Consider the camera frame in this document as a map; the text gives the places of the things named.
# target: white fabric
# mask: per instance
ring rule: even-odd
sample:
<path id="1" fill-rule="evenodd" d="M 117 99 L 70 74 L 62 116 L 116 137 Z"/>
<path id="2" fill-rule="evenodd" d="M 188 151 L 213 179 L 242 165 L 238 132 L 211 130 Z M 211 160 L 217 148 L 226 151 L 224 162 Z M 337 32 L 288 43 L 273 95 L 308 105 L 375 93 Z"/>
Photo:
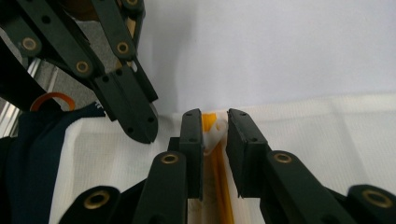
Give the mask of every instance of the white fabric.
<path id="1" fill-rule="evenodd" d="M 394 0 L 147 0 L 160 114 L 396 91 Z"/>
<path id="2" fill-rule="evenodd" d="M 371 184 L 396 194 L 396 93 L 239 109 L 255 120 L 273 150 L 294 153 L 324 186 L 346 194 L 352 185 Z M 226 110 L 218 111 L 218 117 L 226 119 Z M 179 136 L 181 114 L 160 116 L 159 121 L 151 145 L 136 143 L 106 118 L 72 124 L 66 131 L 50 223 L 58 222 L 86 189 L 109 185 L 124 191 L 147 177 L 152 159 L 167 149 L 169 137 Z M 228 172 L 235 223 L 263 223 L 259 201 L 237 199 Z M 205 202 L 189 203 L 189 223 L 216 223 L 208 221 L 217 220 L 216 194 L 207 187 L 212 180 L 205 179 Z"/>

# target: navy cloth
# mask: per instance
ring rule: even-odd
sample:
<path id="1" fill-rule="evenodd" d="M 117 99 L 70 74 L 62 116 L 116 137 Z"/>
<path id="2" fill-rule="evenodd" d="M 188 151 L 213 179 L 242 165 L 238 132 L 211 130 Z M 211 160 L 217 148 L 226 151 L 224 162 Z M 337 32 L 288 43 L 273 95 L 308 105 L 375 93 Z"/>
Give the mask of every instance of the navy cloth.
<path id="1" fill-rule="evenodd" d="M 49 223 L 65 130 L 78 119 L 104 115 L 102 107 L 91 104 L 72 112 L 28 112 L 19 117 L 18 137 L 5 170 L 12 223 Z"/>

